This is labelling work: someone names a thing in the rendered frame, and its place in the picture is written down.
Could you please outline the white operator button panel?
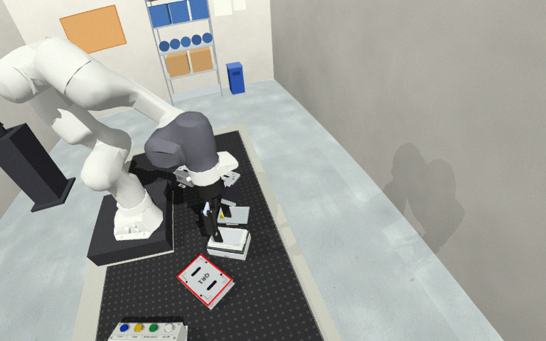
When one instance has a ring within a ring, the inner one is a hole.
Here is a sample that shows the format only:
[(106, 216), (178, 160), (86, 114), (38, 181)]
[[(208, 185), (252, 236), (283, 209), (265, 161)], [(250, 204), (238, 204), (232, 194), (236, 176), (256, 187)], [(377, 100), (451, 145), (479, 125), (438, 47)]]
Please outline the white operator button panel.
[(187, 341), (183, 323), (118, 323), (108, 341)]

